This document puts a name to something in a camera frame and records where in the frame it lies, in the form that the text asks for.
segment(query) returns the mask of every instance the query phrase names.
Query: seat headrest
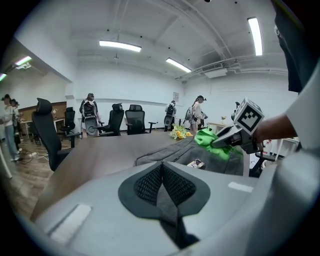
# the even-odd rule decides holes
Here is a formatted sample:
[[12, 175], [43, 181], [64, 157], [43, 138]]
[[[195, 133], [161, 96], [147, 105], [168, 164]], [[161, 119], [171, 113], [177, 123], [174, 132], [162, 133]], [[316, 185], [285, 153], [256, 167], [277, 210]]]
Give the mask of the seat headrest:
[[122, 103], [113, 104], [112, 109], [116, 112], [122, 111]]
[[52, 105], [49, 100], [44, 98], [36, 98], [38, 100], [38, 104], [36, 105], [36, 112], [45, 115], [52, 111]]
[[130, 111], [142, 111], [142, 106], [140, 106], [140, 105], [130, 105], [130, 107], [129, 107], [129, 110]]

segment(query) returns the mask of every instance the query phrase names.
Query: robotic arm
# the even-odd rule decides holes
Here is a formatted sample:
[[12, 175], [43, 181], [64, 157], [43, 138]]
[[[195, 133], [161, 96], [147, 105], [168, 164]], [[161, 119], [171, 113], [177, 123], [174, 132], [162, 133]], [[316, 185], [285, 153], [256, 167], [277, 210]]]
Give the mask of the robotic arm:
[[233, 124], [219, 131], [218, 139], [211, 143], [212, 147], [241, 146], [247, 154], [260, 151], [262, 143], [256, 143], [253, 133], [263, 118], [261, 108], [245, 98], [235, 111]]

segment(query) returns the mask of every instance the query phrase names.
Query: air conditioning vent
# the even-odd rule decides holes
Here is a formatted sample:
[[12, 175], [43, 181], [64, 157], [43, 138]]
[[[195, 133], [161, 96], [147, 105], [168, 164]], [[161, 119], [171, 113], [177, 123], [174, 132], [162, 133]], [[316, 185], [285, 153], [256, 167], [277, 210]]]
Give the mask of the air conditioning vent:
[[214, 71], [214, 70], [220, 70], [220, 69], [223, 69], [222, 63], [216, 63], [216, 64], [204, 66], [202, 68], [202, 71], [203, 72], [208, 72], [208, 71]]

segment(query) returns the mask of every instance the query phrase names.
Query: chair backrest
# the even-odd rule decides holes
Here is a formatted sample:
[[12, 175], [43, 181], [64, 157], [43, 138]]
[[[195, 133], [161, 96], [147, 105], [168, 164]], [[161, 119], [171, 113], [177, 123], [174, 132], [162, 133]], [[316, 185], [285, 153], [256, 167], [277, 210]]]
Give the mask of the chair backrest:
[[120, 134], [120, 126], [124, 118], [124, 114], [125, 111], [122, 108], [122, 103], [112, 105], [108, 124], [110, 125], [111, 130], [117, 135]]
[[125, 111], [125, 117], [128, 124], [132, 124], [128, 128], [128, 134], [140, 134], [146, 131], [145, 112], [140, 105], [130, 105], [129, 110]]
[[43, 98], [37, 98], [37, 100], [36, 111], [32, 112], [32, 121], [48, 152], [50, 168], [54, 171], [59, 164], [57, 152], [61, 150], [61, 142], [55, 129], [51, 103]]
[[76, 115], [76, 112], [74, 111], [74, 108], [67, 107], [66, 111], [64, 112], [64, 125], [74, 129], [76, 127], [75, 115]]

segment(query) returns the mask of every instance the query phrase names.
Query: wooden floor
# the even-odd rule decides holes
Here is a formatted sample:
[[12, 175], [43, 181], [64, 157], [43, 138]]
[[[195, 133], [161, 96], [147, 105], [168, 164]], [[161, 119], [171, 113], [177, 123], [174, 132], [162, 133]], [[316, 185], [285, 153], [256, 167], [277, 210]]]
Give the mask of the wooden floor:
[[[63, 149], [70, 148], [69, 140], [63, 140], [61, 143]], [[48, 156], [45, 156], [47, 150], [43, 145], [36, 145], [35, 142], [25, 138], [20, 144], [22, 148], [20, 155], [23, 160], [11, 162], [6, 142], [3, 141], [0, 145], [12, 174], [12, 178], [9, 179], [4, 173], [1, 173], [2, 186], [7, 192], [12, 208], [29, 219], [41, 192], [54, 173], [49, 167]], [[33, 152], [37, 152], [38, 155], [29, 157], [29, 154]]]

